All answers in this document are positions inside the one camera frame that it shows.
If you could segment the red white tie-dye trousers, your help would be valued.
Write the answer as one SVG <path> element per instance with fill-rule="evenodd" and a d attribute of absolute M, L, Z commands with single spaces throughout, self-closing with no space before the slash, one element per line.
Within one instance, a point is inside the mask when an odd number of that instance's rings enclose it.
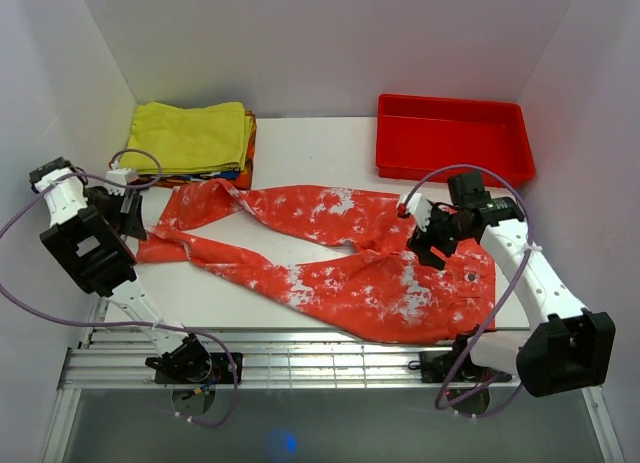
<path fill-rule="evenodd" d="M 140 244 L 145 264 L 187 261 L 213 275 L 362 339 L 396 344 L 449 340 L 481 324 L 495 304 L 493 259 L 474 241 L 446 267 L 420 264 L 407 249 L 412 223 L 391 193 L 294 185 L 242 191 L 224 180 L 174 189 Z M 246 212 L 267 228 L 347 256 L 279 265 L 195 230 Z"/>

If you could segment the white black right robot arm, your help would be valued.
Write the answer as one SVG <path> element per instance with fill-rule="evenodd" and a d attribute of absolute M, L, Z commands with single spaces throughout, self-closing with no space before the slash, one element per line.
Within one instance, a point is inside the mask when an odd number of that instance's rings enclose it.
<path fill-rule="evenodd" d="M 480 374 L 519 379 L 534 397 L 602 385 L 607 376 L 616 327 L 605 312 L 593 312 L 556 274 L 540 246 L 517 193 L 494 197 L 485 188 L 488 170 L 466 164 L 447 180 L 450 201 L 441 203 L 417 188 L 400 197 L 398 215 L 415 229 L 407 242 L 421 265 L 444 269 L 458 247 L 474 241 L 508 281 L 489 313 L 494 320 L 515 296 L 527 317 L 525 331 L 492 330 L 488 322 L 457 335 L 441 357 L 446 369 L 441 389 L 457 377 Z"/>

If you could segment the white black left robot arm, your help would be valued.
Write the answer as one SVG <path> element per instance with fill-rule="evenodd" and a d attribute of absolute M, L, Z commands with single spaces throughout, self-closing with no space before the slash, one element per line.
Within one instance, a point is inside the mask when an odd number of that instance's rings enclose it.
<path fill-rule="evenodd" d="M 88 179 L 63 157 L 29 174 L 31 188 L 44 196 L 49 228 L 40 234 L 45 248 L 87 294 L 95 293 L 120 308 L 143 333 L 157 355 L 145 364 L 177 383 L 201 383 L 212 374 L 211 356 L 183 325 L 166 319 L 152 303 L 136 273 L 136 258 L 127 237 L 147 239 L 142 195 L 130 186 L 138 179 L 131 169 L 111 169 L 108 183 Z"/>

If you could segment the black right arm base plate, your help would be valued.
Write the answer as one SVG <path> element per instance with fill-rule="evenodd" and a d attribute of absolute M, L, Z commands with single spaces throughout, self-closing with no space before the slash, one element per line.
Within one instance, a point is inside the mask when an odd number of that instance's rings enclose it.
<path fill-rule="evenodd" d="M 443 383 L 456 358 L 454 352 L 421 351 L 416 360 L 407 364 L 407 368 L 411 371 L 417 371 L 422 383 Z M 499 383 L 512 381 L 511 375 L 477 366 L 467 358 L 455 373 L 452 381 L 455 383 L 484 383 L 492 378 L 496 378 L 496 382 Z"/>

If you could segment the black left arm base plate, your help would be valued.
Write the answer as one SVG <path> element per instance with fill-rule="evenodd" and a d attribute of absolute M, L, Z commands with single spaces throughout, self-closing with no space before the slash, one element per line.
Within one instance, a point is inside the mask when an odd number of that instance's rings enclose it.
<path fill-rule="evenodd" d="M 167 376 L 156 370 L 153 382 L 171 385 L 204 385 L 210 379 L 213 379 L 217 384 L 233 384 L 232 365 L 224 352 L 211 353 L 209 358 L 198 367 L 189 365 L 187 372 L 182 373 L 178 378 Z"/>

